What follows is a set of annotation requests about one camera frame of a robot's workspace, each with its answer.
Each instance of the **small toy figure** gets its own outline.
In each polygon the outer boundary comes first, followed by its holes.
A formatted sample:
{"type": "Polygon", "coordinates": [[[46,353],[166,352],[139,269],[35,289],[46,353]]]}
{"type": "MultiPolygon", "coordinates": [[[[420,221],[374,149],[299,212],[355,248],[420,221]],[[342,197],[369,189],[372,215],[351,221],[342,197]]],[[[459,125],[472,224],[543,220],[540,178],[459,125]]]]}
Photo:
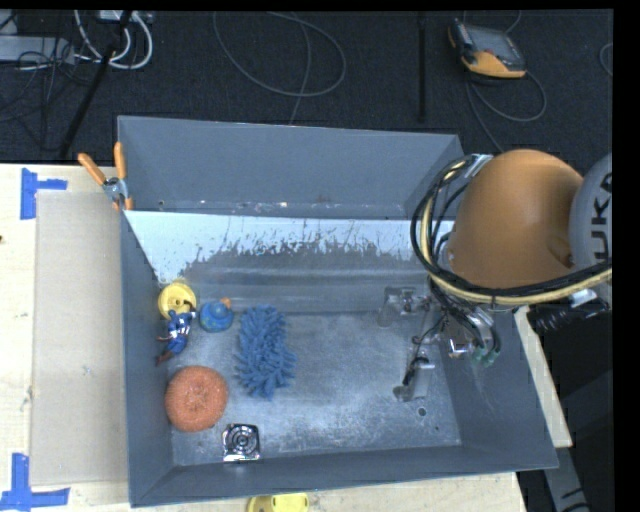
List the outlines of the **small toy figure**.
{"type": "Polygon", "coordinates": [[[162,354],[156,357],[156,366],[179,354],[187,346],[191,321],[196,317],[196,309],[191,302],[184,301],[184,303],[189,306],[189,312],[178,314],[173,309],[169,310],[170,320],[167,322],[169,335],[156,338],[158,341],[169,342],[162,354]]]}

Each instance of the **white cable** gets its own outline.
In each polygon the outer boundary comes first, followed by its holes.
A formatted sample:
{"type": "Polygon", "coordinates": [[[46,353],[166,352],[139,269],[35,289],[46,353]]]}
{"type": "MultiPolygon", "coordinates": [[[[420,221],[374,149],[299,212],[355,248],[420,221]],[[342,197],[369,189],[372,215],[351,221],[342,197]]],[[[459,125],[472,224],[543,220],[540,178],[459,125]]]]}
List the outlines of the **white cable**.
{"type": "MultiPolygon", "coordinates": [[[[84,30],[84,25],[82,24],[82,21],[80,20],[80,13],[78,12],[78,9],[74,9],[73,10],[73,15],[74,15],[74,17],[76,19],[76,24],[78,25],[78,30],[80,32],[80,36],[82,37],[82,40],[84,41],[85,46],[87,48],[89,48],[89,50],[91,50],[91,53],[93,53],[96,56],[96,58],[93,59],[92,57],[87,57],[86,55],[77,55],[76,54],[75,55],[76,58],[82,59],[82,60],[90,60],[90,61],[93,61],[93,62],[96,62],[96,63],[100,62],[102,60],[102,54],[98,50],[96,50],[96,48],[93,46],[93,44],[91,44],[91,40],[89,39],[89,36],[87,35],[86,31],[84,30]]],[[[119,55],[113,56],[111,58],[111,61],[120,60],[122,57],[124,57],[129,52],[129,49],[131,48],[131,35],[129,34],[129,30],[125,29],[124,30],[124,34],[125,34],[126,39],[127,39],[126,47],[119,55]]]]}
{"type": "MultiPolygon", "coordinates": [[[[116,15],[116,17],[119,18],[120,14],[115,10],[113,12],[116,15]]],[[[78,10],[74,9],[73,13],[76,20],[76,24],[78,25],[78,30],[80,31],[80,35],[82,36],[82,40],[84,41],[85,45],[89,48],[89,50],[91,50],[91,52],[97,57],[96,59],[93,59],[92,57],[87,57],[86,55],[76,54],[76,58],[99,63],[102,60],[102,55],[91,44],[91,40],[88,38],[87,33],[84,30],[84,26],[82,25],[82,21],[80,20],[80,13],[78,12],[78,10]]],[[[142,20],[140,15],[135,11],[132,13],[131,18],[136,23],[138,23],[142,27],[142,30],[144,31],[144,34],[147,40],[147,45],[148,45],[147,54],[144,56],[144,58],[140,62],[137,62],[135,64],[120,64],[119,62],[117,62],[121,60],[123,57],[125,57],[126,54],[129,53],[131,49],[131,35],[129,33],[129,30],[125,28],[124,34],[127,39],[125,49],[122,52],[120,52],[118,55],[114,55],[111,59],[109,59],[109,66],[116,69],[126,69],[126,70],[140,69],[148,64],[148,62],[151,60],[151,56],[153,55],[153,38],[151,36],[151,31],[149,30],[149,27],[142,20]]]]}
{"type": "Polygon", "coordinates": [[[316,32],[318,32],[319,34],[321,34],[322,36],[324,36],[335,48],[336,50],[338,50],[338,53],[340,54],[340,59],[342,60],[342,70],[340,72],[340,76],[338,77],[338,79],[329,87],[327,87],[326,89],[323,89],[321,91],[313,91],[313,92],[307,92],[307,91],[303,91],[303,92],[297,92],[297,91],[286,91],[283,89],[279,89],[276,87],[272,87],[268,84],[266,84],[265,82],[262,82],[260,80],[258,80],[257,78],[253,77],[251,74],[249,74],[248,71],[246,71],[238,61],[236,61],[233,56],[231,55],[231,52],[227,49],[227,47],[224,45],[223,41],[222,41],[222,37],[220,35],[220,32],[218,30],[218,22],[217,22],[217,11],[213,12],[212,15],[212,19],[213,19],[213,31],[214,34],[218,40],[218,43],[220,44],[220,47],[222,48],[222,51],[225,53],[225,55],[229,58],[229,60],[232,62],[232,64],[238,69],[238,71],[240,71],[240,73],[242,73],[245,77],[247,77],[249,80],[251,80],[254,84],[259,85],[260,87],[271,91],[271,92],[275,92],[277,94],[282,94],[284,96],[291,96],[294,98],[312,98],[312,97],[316,97],[316,96],[321,96],[323,94],[327,94],[331,91],[333,91],[334,89],[336,89],[338,87],[338,85],[340,85],[340,83],[344,80],[346,71],[347,71],[347,60],[346,57],[344,55],[344,51],[342,50],[342,48],[340,47],[340,45],[338,44],[338,42],[331,37],[331,35],[329,35],[327,32],[325,32],[324,30],[322,30],[320,27],[317,27],[316,25],[313,25],[311,23],[309,23],[308,21],[304,21],[301,20],[300,18],[298,18],[297,16],[287,16],[285,14],[281,14],[278,12],[273,12],[273,11],[267,11],[268,14],[270,14],[271,16],[277,16],[279,18],[283,18],[285,20],[288,21],[293,21],[295,23],[298,23],[300,25],[304,25],[306,27],[309,27],[311,30],[314,30],[316,32]]]}
{"type": "Polygon", "coordinates": [[[23,52],[19,57],[18,57],[18,67],[16,69],[20,70],[20,71],[38,71],[39,69],[48,69],[48,68],[53,68],[56,67],[57,65],[59,65],[60,63],[64,62],[66,57],[68,56],[65,52],[67,52],[68,50],[70,50],[71,48],[71,44],[67,43],[65,46],[62,47],[62,50],[60,51],[60,56],[56,56],[54,55],[54,53],[57,53],[57,49],[54,48],[54,52],[51,53],[50,56],[47,57],[46,54],[44,54],[43,52],[37,52],[37,51],[29,51],[29,52],[23,52]],[[20,66],[20,61],[22,60],[22,56],[26,55],[28,53],[31,54],[36,54],[38,56],[40,56],[42,59],[44,59],[44,62],[42,63],[36,63],[32,66],[20,66]]]}

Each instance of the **blue ball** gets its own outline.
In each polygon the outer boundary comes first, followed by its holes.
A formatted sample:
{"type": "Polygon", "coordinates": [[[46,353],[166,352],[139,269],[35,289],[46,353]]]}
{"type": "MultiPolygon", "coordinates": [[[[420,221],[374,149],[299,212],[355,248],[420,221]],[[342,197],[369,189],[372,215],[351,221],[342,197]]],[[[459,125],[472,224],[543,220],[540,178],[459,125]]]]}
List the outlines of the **blue ball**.
{"type": "Polygon", "coordinates": [[[224,303],[207,302],[200,310],[200,326],[207,332],[220,332],[231,327],[233,311],[224,303]]]}

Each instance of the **bin floor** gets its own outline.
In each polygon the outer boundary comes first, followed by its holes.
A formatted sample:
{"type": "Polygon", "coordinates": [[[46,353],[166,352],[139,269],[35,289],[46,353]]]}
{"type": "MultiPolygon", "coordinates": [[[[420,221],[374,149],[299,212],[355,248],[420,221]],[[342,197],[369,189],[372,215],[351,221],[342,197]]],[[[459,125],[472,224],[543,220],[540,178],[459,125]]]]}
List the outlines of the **bin floor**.
{"type": "Polygon", "coordinates": [[[221,462],[222,433],[231,423],[258,427],[263,458],[460,444],[439,347],[427,347],[436,366],[428,396],[399,402],[393,394],[421,318],[400,317],[387,328],[377,325],[375,312],[285,318],[286,344],[298,361],[291,385],[276,389],[271,401],[251,397],[237,378],[238,313],[221,333],[194,325],[186,349],[165,363],[169,377],[185,366],[209,366],[229,386],[216,425],[197,433],[172,430],[175,464],[221,462]]]}

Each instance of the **blue tape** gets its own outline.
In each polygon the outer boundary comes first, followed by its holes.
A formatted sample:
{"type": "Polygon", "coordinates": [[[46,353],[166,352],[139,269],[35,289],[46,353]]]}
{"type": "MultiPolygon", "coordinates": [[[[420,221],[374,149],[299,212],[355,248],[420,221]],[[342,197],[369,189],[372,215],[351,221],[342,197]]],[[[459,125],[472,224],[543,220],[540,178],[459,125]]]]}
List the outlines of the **blue tape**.
{"type": "Polygon", "coordinates": [[[38,174],[26,167],[22,168],[22,194],[20,219],[33,219],[36,216],[36,192],[41,189],[66,190],[67,181],[48,179],[38,181],[38,174]]]}
{"type": "Polygon", "coordinates": [[[69,490],[31,492],[29,487],[29,457],[21,453],[11,456],[11,490],[3,491],[0,510],[29,512],[32,507],[58,507],[69,501],[69,490]]]}

